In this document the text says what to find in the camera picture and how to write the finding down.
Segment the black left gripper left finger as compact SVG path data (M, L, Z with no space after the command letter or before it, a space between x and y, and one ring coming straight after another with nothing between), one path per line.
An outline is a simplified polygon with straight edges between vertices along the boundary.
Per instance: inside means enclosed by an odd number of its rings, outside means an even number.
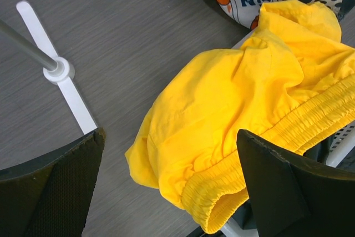
M1 170L1 236L81 236L106 133L96 128L61 148Z

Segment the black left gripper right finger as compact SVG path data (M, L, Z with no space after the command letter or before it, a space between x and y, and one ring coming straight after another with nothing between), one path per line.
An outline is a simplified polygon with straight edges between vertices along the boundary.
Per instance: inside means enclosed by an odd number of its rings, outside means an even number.
M354 173L248 130L236 144L259 236L354 236Z

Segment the yellow shorts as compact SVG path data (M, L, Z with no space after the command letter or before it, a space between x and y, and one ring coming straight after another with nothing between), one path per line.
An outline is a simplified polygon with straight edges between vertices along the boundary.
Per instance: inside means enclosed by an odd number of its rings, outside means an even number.
M354 49L324 4L264 3L239 49L193 58L159 94L125 153L136 183L220 230L249 195L237 133L299 155L354 121Z

